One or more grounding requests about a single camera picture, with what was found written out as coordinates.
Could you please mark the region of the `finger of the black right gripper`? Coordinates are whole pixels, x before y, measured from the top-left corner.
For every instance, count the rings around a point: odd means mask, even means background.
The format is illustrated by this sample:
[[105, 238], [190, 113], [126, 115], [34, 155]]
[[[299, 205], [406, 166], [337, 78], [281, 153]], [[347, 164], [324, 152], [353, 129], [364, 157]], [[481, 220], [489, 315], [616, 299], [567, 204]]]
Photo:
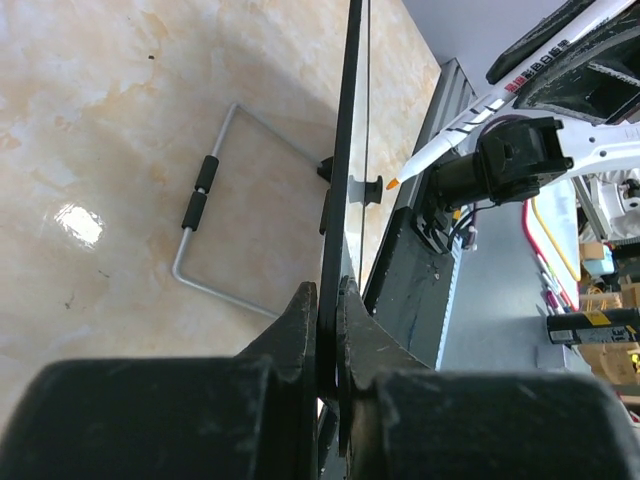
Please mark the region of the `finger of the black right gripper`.
[[639, 3], [604, 20], [574, 44], [534, 53], [591, 6], [567, 1], [506, 49], [486, 73], [495, 85], [509, 74], [513, 107], [545, 110], [592, 125], [639, 121]]

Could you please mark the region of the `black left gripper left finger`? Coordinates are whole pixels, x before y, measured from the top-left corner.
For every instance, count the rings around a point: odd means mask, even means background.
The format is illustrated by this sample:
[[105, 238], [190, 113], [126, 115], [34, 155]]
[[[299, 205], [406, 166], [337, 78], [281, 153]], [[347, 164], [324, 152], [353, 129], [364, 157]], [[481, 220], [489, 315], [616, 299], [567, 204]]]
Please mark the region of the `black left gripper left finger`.
[[232, 357], [74, 359], [32, 380], [5, 479], [314, 479], [317, 289]]

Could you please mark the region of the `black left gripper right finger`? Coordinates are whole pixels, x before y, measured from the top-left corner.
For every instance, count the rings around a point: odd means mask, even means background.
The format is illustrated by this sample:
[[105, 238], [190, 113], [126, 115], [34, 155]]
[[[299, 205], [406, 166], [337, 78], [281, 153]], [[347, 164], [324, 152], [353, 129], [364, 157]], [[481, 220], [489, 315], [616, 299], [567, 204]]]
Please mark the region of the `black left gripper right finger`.
[[351, 479], [635, 479], [639, 442], [613, 390], [570, 373], [428, 368], [344, 277], [336, 307], [339, 453]]

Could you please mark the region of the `yellow capped white marker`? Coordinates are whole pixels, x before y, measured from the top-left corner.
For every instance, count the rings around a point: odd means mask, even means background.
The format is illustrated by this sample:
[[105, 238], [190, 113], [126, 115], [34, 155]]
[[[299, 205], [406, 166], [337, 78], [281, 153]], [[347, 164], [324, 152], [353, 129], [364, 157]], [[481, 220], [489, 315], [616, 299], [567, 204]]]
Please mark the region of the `yellow capped white marker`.
[[419, 149], [387, 184], [392, 190], [423, 172], [447, 150], [458, 146], [487, 119], [512, 102], [523, 87], [555, 62], [569, 47], [635, 6], [634, 1], [566, 2], [558, 9], [559, 20], [545, 18], [512, 48], [496, 60], [508, 70], [492, 83], [491, 90], [479, 97]]

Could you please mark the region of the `white whiteboard black frame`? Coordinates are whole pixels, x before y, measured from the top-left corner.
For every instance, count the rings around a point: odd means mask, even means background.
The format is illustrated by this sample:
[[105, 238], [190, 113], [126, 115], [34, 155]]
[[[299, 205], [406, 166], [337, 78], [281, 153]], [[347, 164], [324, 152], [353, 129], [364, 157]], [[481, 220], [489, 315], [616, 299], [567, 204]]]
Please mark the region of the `white whiteboard black frame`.
[[264, 118], [241, 103], [233, 103], [224, 119], [211, 153], [204, 157], [183, 217], [182, 238], [173, 261], [173, 277], [196, 290], [216, 296], [250, 311], [276, 318], [276, 313], [248, 300], [185, 276], [181, 267], [191, 236], [199, 227], [208, 194], [219, 166], [218, 154], [240, 109], [278, 139], [318, 167], [318, 175], [329, 174], [330, 187], [323, 207], [324, 249], [317, 316], [316, 381], [318, 397], [337, 399], [339, 380], [337, 357], [338, 291], [344, 279], [361, 282], [366, 206], [381, 202], [382, 176], [367, 182], [370, 145], [371, 1], [350, 1], [335, 146], [331, 158], [322, 162], [286, 137]]

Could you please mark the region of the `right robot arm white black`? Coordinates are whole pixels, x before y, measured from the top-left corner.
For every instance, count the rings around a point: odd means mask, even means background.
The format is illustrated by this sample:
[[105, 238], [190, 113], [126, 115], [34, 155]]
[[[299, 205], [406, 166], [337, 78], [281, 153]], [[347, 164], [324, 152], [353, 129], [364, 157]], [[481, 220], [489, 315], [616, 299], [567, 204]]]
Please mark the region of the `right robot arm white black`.
[[500, 120], [469, 154], [431, 168], [425, 199], [442, 210], [522, 201], [566, 175], [639, 155], [639, 4], [568, 1], [505, 50], [493, 90], [430, 141], [447, 155], [503, 105], [547, 116]]

